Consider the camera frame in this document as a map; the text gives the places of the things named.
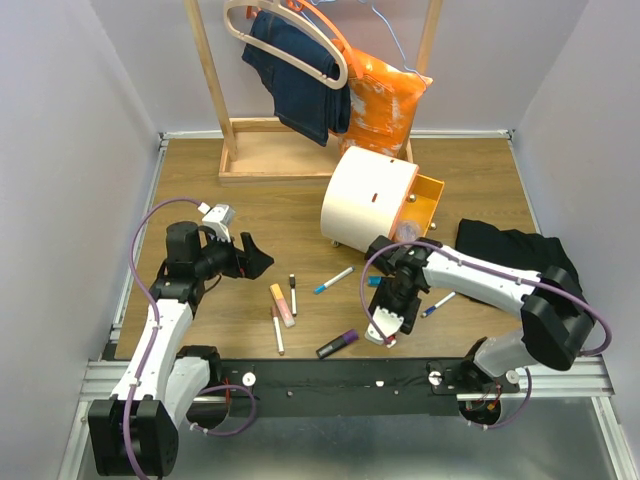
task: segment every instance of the purple marker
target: purple marker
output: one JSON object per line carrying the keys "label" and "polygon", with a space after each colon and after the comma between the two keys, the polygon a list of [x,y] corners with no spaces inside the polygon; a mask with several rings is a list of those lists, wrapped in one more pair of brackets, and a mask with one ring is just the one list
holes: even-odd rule
{"label": "purple marker", "polygon": [[329,355],[336,353],[338,350],[343,349],[347,345],[355,342],[357,339],[358,339],[358,332],[356,332],[353,329],[349,330],[348,332],[340,335],[338,338],[331,340],[324,347],[316,350],[316,355],[318,355],[318,358],[322,360],[323,358],[326,358]]}

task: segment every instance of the wooden table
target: wooden table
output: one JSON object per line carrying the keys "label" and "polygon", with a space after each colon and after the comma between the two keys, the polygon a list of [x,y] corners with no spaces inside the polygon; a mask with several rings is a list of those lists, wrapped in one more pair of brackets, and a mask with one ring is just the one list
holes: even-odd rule
{"label": "wooden table", "polygon": [[[431,238],[453,246],[461,218],[483,220],[499,228],[533,232],[534,225],[508,144],[504,139],[424,139],[412,141],[420,173],[446,182]],[[320,209],[325,187],[231,187],[217,181],[221,140],[171,140],[155,202],[191,196],[209,205],[228,203],[237,215],[232,233],[252,234],[256,244],[275,258],[275,265],[257,280],[222,282],[207,294],[187,332],[188,345],[215,345],[224,358],[278,357],[269,313],[269,285],[279,283],[289,296],[288,278],[295,273],[298,294],[296,326],[283,328],[286,357],[315,357],[320,346],[355,328],[361,339],[336,356],[460,356],[483,336],[501,335],[519,321],[493,307],[462,296],[428,319],[418,319],[410,336],[387,349],[364,339],[367,326],[358,296],[363,254],[348,247],[333,248],[320,233]],[[172,222],[199,222],[190,204],[169,205],[151,220],[139,261],[150,284],[165,257],[165,229]],[[356,272],[320,295],[313,289],[355,265]],[[373,289],[367,289],[369,298]],[[448,291],[423,295],[426,308]],[[134,287],[125,314],[116,357],[131,358],[147,313]]]}

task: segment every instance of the white roll-top box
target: white roll-top box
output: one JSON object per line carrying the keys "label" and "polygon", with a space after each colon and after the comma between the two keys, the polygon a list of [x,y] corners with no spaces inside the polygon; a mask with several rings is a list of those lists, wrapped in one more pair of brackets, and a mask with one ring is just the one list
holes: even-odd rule
{"label": "white roll-top box", "polygon": [[418,175],[416,164],[351,147],[342,156],[322,204],[322,234],[366,252],[378,235],[394,238],[411,224],[426,232],[444,182]]}

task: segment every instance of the wooden clothes rack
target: wooden clothes rack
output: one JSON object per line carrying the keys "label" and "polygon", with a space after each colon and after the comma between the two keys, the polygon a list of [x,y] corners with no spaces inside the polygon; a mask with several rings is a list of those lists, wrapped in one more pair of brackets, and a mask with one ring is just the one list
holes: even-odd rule
{"label": "wooden clothes rack", "polygon": [[[416,70],[425,74],[443,0],[430,0],[420,37]],[[327,184],[340,161],[338,141],[326,147],[291,130],[276,117],[230,118],[202,21],[198,0],[184,0],[211,100],[224,137],[220,159],[223,185]],[[409,135],[398,158],[413,163]]]}

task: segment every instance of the white marker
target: white marker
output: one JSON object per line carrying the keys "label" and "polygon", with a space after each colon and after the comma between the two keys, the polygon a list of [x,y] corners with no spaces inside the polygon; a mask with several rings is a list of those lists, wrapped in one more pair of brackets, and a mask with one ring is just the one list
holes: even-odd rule
{"label": "white marker", "polygon": [[329,288],[331,285],[333,285],[336,282],[339,282],[340,280],[342,280],[344,277],[346,277],[347,275],[349,275],[350,273],[353,273],[355,271],[356,267],[349,267],[347,268],[344,272],[339,273],[338,275],[336,275],[335,277],[333,277],[331,280],[329,280],[328,282],[325,282],[323,285],[320,285],[318,288],[316,288],[313,293],[315,293],[316,295],[318,293],[322,293],[324,292],[327,288]]}
{"label": "white marker", "polygon": [[280,333],[280,322],[278,320],[278,311],[276,307],[271,307],[271,316],[273,317],[273,326],[276,329],[276,341],[278,342],[278,353],[284,355],[284,345],[282,343],[282,334]]}
{"label": "white marker", "polygon": [[451,300],[453,297],[456,296],[456,292],[451,292],[449,295],[447,295],[446,297],[444,297],[442,300],[440,300],[438,303],[436,303],[434,306],[427,308],[424,312],[422,312],[420,314],[420,316],[422,318],[424,317],[428,317],[429,315],[431,315],[433,312],[435,312],[438,308],[440,308],[442,305],[444,305],[445,303],[447,303],[449,300]]}
{"label": "white marker", "polygon": [[291,287],[291,314],[295,317],[298,315],[298,304],[296,303],[296,276],[293,273],[289,275],[289,286]]}

